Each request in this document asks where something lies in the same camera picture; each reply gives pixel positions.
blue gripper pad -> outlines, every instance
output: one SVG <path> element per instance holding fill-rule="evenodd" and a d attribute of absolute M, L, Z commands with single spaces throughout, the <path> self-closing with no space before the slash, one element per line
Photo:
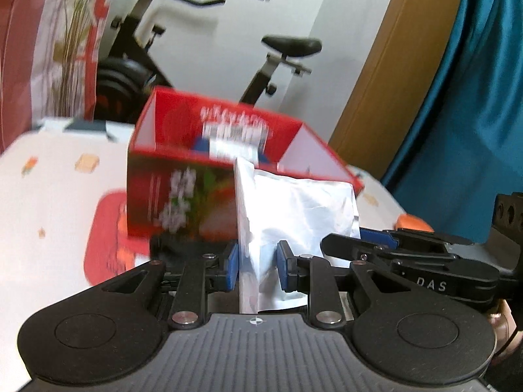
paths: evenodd
<path fill-rule="evenodd" d="M 278 268 L 278 276 L 280 277 L 281 289 L 285 290 L 287 288 L 287 278 L 289 273 L 287 271 L 287 261 L 283 255 L 283 249 L 281 244 L 276 245 L 276 267 Z"/>
<path fill-rule="evenodd" d="M 383 245 L 389 249 L 397 249 L 399 242 L 385 231 L 360 228 L 360 239 L 375 245 Z"/>
<path fill-rule="evenodd" d="M 231 254 L 229 255 L 228 266 L 227 266 L 227 291 L 231 292 L 236 284 L 238 278 L 238 267 L 239 267 L 240 251 L 238 243 L 234 245 Z"/>

red and white curtain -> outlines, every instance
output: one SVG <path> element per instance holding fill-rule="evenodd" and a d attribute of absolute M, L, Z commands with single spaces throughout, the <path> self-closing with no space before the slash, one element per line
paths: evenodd
<path fill-rule="evenodd" d="M 0 0 L 0 153 L 44 116 L 92 118 L 110 0 Z"/>

white plastic bag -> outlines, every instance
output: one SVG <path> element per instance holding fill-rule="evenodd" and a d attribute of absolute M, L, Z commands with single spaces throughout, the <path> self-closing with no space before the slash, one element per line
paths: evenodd
<path fill-rule="evenodd" d="M 238 158 L 234 166 L 240 241 L 240 311 L 294 308 L 307 296 L 285 293 L 276 269 L 276 244 L 286 240 L 295 255 L 323 256 L 329 233 L 359 238 L 358 210 L 349 183 L 294 179 L 255 169 Z"/>

red cardboard box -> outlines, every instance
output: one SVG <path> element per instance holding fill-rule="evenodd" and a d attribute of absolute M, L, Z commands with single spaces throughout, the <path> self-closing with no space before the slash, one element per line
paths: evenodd
<path fill-rule="evenodd" d="M 262 132 L 259 168 L 294 178 L 363 184 L 303 122 L 245 104 L 158 87 L 138 120 L 127 159 L 127 228 L 148 237 L 169 230 L 180 239 L 237 237 L 233 162 L 193 150 L 216 127 L 239 140 Z"/>

blue curtain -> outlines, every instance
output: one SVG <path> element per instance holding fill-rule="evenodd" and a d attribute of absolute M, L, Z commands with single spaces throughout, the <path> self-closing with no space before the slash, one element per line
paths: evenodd
<path fill-rule="evenodd" d="M 461 0 L 382 182 L 436 231 L 486 239 L 496 194 L 523 191 L 523 0 Z"/>

